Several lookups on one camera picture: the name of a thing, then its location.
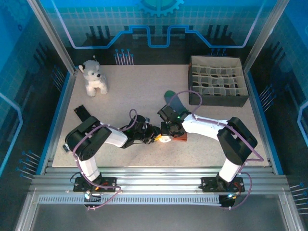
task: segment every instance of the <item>blue frame edge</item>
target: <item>blue frame edge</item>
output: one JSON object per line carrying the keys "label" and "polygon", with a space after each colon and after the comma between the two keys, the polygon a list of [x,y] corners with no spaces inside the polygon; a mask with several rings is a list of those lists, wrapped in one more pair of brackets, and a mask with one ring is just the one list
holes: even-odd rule
{"label": "blue frame edge", "polygon": [[64,94],[65,94],[69,79],[70,79],[70,73],[67,72],[65,82],[63,84],[63,88],[62,88],[62,91],[61,91],[61,94],[60,94],[60,97],[59,97],[59,101],[58,101],[56,110],[54,112],[51,127],[49,129],[49,133],[48,133],[48,136],[47,136],[47,139],[46,139],[46,142],[45,142],[45,146],[44,146],[44,149],[43,149],[43,152],[42,152],[42,156],[41,156],[40,162],[38,164],[36,175],[40,175],[40,172],[43,169],[44,160],[47,157],[46,155],[47,155],[47,151],[48,151],[48,148],[49,148],[49,145],[50,145],[50,142],[51,142],[52,133],[53,133],[54,127],[56,125],[56,121],[57,121],[57,118],[58,118],[58,115],[59,115],[59,112],[60,112],[60,107],[61,107],[61,104],[62,104],[62,101],[63,101],[63,98],[64,98]]}
{"label": "blue frame edge", "polygon": [[249,81],[250,81],[250,84],[251,84],[251,87],[252,87],[252,91],[253,91],[253,93],[255,95],[255,99],[256,99],[256,103],[257,103],[257,108],[258,108],[258,110],[260,112],[261,120],[262,120],[264,129],[265,129],[265,133],[266,133],[267,139],[269,141],[269,146],[270,146],[270,149],[271,149],[271,152],[272,152],[272,156],[273,156],[273,159],[274,159],[273,160],[274,161],[273,164],[276,166],[278,175],[283,175],[283,170],[282,170],[282,167],[281,167],[281,164],[280,164],[280,160],[279,160],[279,157],[278,157],[278,154],[277,154],[277,151],[276,151],[276,147],[275,147],[273,138],[271,136],[270,129],[269,129],[268,123],[266,121],[265,114],[264,114],[264,111],[262,109],[261,101],[259,99],[259,95],[258,95],[256,86],[255,86],[254,80],[252,78],[251,72],[249,71],[247,73],[247,75],[248,75],[248,78],[249,78]]}

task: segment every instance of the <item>orange object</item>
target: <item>orange object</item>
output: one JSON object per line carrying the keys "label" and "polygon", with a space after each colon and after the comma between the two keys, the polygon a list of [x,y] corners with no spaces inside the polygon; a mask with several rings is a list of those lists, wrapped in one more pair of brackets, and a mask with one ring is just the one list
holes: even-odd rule
{"label": "orange object", "polygon": [[186,142],[187,141],[187,133],[184,133],[184,135],[181,135],[179,137],[173,138],[173,140]]}

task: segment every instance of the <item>metal frame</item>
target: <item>metal frame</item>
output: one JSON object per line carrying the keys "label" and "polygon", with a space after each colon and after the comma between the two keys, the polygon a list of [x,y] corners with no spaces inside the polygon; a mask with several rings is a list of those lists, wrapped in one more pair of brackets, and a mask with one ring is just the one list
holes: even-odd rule
{"label": "metal frame", "polygon": [[[74,65],[63,45],[60,41],[56,31],[51,25],[46,16],[46,12],[40,3],[36,0],[27,0],[35,12],[38,20],[42,24],[49,39],[53,43],[57,52],[59,53],[66,68],[71,74],[75,73]],[[253,46],[246,62],[245,73],[247,74],[252,63],[255,61],[257,55],[261,51],[266,39],[270,35],[271,30],[276,25],[278,19],[283,13],[288,0],[279,0],[275,5],[270,17],[268,18],[264,28],[262,29],[255,45]],[[59,140],[62,124],[65,118],[69,99],[74,86],[74,78],[69,81],[65,89],[63,104],[58,114],[55,123],[55,130],[51,136],[51,144],[48,147],[47,155],[43,163],[42,175],[35,175],[29,188],[24,208],[18,220],[17,231],[29,231],[34,221],[38,204],[48,203],[66,204],[82,203],[83,194],[72,192],[73,184],[69,181],[73,173],[77,172],[77,168],[59,167],[53,168],[52,155],[55,152],[55,144]],[[258,111],[257,105],[252,103],[254,113]],[[260,127],[262,120],[257,119],[259,128],[261,128],[261,136],[263,141],[266,140],[265,130]],[[282,203],[282,211],[285,216],[286,223],[289,230],[301,231],[303,225],[300,222],[296,206],[292,199],[290,189],[284,175],[276,175],[278,173],[275,167],[274,158],[271,155],[269,143],[264,142],[267,146],[267,155],[271,158],[274,168],[269,167],[245,167],[244,171],[250,173],[253,181],[252,195],[279,195]],[[117,183],[123,189],[119,195],[121,198],[167,198],[167,201],[174,198],[184,198],[188,200],[185,204],[190,204],[192,201],[189,198],[198,201],[198,198],[213,198],[217,193],[203,193],[198,186],[201,184],[201,177],[214,177],[219,172],[219,167],[119,167],[119,168],[100,168],[104,176],[117,177]],[[243,176],[244,183],[249,185],[247,176]],[[103,198],[110,197],[109,193],[103,195]]]}

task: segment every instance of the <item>mesh organizer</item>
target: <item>mesh organizer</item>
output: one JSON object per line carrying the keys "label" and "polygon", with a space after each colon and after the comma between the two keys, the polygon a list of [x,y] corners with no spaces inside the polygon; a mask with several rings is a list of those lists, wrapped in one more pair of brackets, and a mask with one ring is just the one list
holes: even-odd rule
{"label": "mesh organizer", "polygon": [[[202,95],[203,105],[242,107],[248,99],[238,58],[192,56],[189,87]],[[199,97],[190,94],[189,103],[199,104]]]}
{"label": "mesh organizer", "polygon": [[[70,204],[70,205],[100,205],[107,201],[111,195],[103,195],[97,201],[84,202],[83,194],[71,195],[40,195],[39,204]],[[211,205],[220,206],[218,195],[119,195],[111,205]]]}

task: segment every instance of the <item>black mounting plate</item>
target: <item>black mounting plate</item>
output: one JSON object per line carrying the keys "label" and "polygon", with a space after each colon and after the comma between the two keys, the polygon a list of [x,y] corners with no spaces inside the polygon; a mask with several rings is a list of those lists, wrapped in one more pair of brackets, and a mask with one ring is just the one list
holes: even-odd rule
{"label": "black mounting plate", "polygon": [[[245,192],[245,186],[244,181],[242,177],[235,177],[233,181],[230,183],[230,185],[227,187],[226,193],[236,193],[239,191],[239,189],[234,185],[234,183],[237,183],[238,185],[241,185],[241,192]],[[218,189],[217,185],[217,179],[216,177],[202,177],[201,178],[201,186],[199,186],[199,189],[202,189],[202,192],[206,193],[222,193]]]}
{"label": "black mounting plate", "polygon": [[[104,186],[113,186],[112,184],[116,185],[116,177],[101,177],[100,178],[100,184]],[[99,188],[98,190],[95,190],[95,186],[90,185],[83,177],[76,177],[75,183],[74,183],[74,192],[86,192],[87,190],[91,190],[92,192],[109,192],[114,193],[116,192],[114,189],[107,189],[107,188]]]}

